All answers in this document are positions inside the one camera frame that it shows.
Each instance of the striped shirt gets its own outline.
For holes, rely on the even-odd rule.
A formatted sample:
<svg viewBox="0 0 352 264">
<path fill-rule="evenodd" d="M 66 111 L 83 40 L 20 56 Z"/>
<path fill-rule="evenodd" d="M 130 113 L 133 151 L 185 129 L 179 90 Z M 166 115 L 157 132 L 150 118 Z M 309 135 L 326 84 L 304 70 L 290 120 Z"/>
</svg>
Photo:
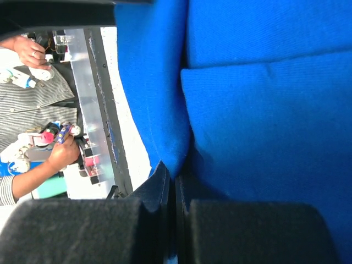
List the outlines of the striped shirt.
<svg viewBox="0 0 352 264">
<path fill-rule="evenodd" d="M 26 66 L 16 69 L 29 74 Z M 52 69 L 54 77 L 38 82 L 35 88 L 0 84 L 0 152 L 15 142 L 18 134 L 40 131 L 49 122 L 77 123 L 76 108 L 53 106 L 74 98 L 74 94 L 62 75 L 54 67 Z M 15 204 L 12 181 L 13 176 L 0 177 L 0 205 Z"/>
</svg>

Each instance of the blue fabric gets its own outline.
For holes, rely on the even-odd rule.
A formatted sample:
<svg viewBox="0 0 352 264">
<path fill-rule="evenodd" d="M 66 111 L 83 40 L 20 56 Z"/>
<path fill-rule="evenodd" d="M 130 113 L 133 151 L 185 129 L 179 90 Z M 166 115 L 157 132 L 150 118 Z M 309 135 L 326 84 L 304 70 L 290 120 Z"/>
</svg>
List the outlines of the blue fabric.
<svg viewBox="0 0 352 264">
<path fill-rule="evenodd" d="M 195 175 L 233 199 L 311 204 L 352 263 L 351 14 L 349 0 L 118 5 L 119 71 L 152 169 L 176 176 L 190 148 Z"/>
</svg>

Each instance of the hand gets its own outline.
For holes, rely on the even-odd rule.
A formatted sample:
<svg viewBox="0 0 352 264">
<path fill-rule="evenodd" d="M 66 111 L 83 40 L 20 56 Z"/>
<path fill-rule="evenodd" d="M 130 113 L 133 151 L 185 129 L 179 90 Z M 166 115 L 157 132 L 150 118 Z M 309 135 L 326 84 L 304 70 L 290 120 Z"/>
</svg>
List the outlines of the hand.
<svg viewBox="0 0 352 264">
<path fill-rule="evenodd" d="M 19 36 L 14 42 L 14 51 L 18 54 L 21 62 L 30 68 L 49 70 L 46 65 L 45 49 L 29 38 Z"/>
<path fill-rule="evenodd" d="M 76 142 L 73 140 L 73 136 L 69 135 L 62 145 L 59 145 L 59 143 L 55 144 L 47 162 L 55 170 L 60 171 L 67 165 L 75 162 L 79 154 L 80 151 Z"/>
</svg>

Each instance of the folded blue garment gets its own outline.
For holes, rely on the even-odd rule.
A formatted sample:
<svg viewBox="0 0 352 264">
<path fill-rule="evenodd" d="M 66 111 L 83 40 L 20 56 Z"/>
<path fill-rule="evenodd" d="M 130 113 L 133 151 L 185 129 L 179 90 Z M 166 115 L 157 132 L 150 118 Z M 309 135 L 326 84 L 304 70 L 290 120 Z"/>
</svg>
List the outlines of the folded blue garment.
<svg viewBox="0 0 352 264">
<path fill-rule="evenodd" d="M 194 174 L 233 199 L 311 204 L 352 263 L 351 14 L 349 0 L 117 5 L 152 169 L 175 177 L 190 149 Z"/>
</svg>

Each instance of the striped sleeve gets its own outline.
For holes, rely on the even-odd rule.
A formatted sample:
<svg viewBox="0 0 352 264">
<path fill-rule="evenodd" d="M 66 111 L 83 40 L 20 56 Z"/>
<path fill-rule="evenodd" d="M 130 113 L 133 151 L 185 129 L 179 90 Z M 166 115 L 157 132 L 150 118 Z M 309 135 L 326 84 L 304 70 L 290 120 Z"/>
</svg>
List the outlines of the striped sleeve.
<svg viewBox="0 0 352 264">
<path fill-rule="evenodd" d="M 14 176 L 0 177 L 0 206 L 16 204 L 12 194 L 13 178 Z"/>
</svg>

